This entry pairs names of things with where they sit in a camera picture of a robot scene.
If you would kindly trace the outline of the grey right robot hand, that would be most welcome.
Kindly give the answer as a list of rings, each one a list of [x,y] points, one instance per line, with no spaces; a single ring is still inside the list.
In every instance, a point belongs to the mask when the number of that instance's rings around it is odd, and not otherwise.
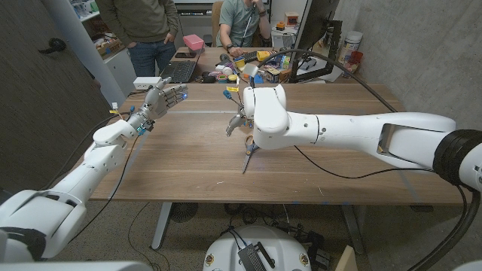
[[[226,135],[230,137],[235,128],[240,126],[247,126],[252,128],[253,121],[251,118],[247,117],[243,107],[238,107],[238,112],[234,115],[227,126]]]

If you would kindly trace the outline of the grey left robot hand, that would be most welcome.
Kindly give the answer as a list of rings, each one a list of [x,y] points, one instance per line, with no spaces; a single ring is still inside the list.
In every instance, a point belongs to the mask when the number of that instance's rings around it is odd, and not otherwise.
[[[187,84],[165,88],[171,80],[171,77],[162,79],[147,92],[145,101],[138,110],[138,115],[143,120],[161,118],[170,108],[188,97]]]

